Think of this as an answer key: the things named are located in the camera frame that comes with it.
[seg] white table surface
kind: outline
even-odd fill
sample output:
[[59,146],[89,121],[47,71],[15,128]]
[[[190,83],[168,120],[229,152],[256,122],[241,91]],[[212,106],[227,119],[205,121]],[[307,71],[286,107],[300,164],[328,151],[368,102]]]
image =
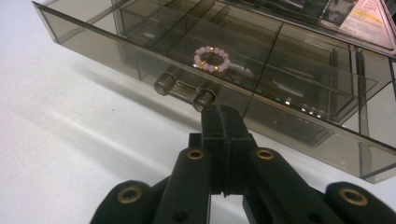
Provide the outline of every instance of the white table surface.
[[[172,172],[198,133],[190,105],[54,44],[29,0],[0,1],[0,223],[88,223],[108,192]],[[358,184],[396,210],[396,178],[376,185],[254,134],[312,187]],[[247,223],[241,197],[212,200],[211,223]]]

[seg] brass rivet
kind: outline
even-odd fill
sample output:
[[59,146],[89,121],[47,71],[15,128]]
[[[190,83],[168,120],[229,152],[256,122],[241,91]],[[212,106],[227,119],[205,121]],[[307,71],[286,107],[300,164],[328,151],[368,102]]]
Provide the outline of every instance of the brass rivet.
[[355,189],[341,188],[338,190],[338,193],[345,201],[357,206],[365,206],[369,203],[366,196]]
[[142,193],[140,186],[132,185],[120,190],[117,199],[120,203],[134,203],[142,197]]
[[271,160],[274,158],[274,153],[264,149],[257,151],[256,155],[263,160]]
[[192,160],[200,160],[203,158],[205,153],[202,150],[191,150],[187,153],[187,157]]

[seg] ring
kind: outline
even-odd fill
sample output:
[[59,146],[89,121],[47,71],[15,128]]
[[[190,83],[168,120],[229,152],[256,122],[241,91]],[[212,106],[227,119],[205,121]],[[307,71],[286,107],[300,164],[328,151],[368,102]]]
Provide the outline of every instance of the ring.
[[[214,64],[209,64],[206,61],[203,61],[201,59],[201,54],[203,53],[215,53],[218,54],[224,62],[220,65],[214,65]],[[230,59],[228,59],[228,53],[224,51],[224,49],[219,49],[219,48],[212,48],[209,46],[206,47],[200,47],[195,51],[195,56],[194,56],[194,61],[195,67],[198,67],[200,69],[208,70],[209,72],[222,72],[228,68],[228,66],[231,64]]]

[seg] jewelry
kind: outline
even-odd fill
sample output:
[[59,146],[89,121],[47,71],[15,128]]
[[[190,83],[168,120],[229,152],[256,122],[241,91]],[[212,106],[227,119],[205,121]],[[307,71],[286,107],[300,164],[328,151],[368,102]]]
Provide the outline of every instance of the jewelry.
[[[206,61],[201,60],[201,54],[203,53],[215,53],[218,54],[224,62],[221,65],[213,65],[213,64],[208,64]],[[211,48],[209,46],[206,47],[200,47],[195,51],[195,56],[194,56],[194,61],[195,61],[195,66],[208,70],[209,72],[222,72],[230,66],[231,62],[230,59],[228,59],[228,53],[224,51],[224,49],[219,49],[219,48]]]

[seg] acrylic organizer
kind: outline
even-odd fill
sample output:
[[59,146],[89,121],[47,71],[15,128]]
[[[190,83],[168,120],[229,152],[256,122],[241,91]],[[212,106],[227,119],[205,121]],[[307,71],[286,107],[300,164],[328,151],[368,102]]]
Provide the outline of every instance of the acrylic organizer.
[[232,106],[250,130],[372,183],[396,175],[396,141],[387,136],[396,128],[393,26],[387,23],[386,44],[368,41],[325,15],[325,7],[335,11],[329,3],[294,1],[285,9],[280,2],[58,0],[35,7],[53,41],[161,95],[197,111]]

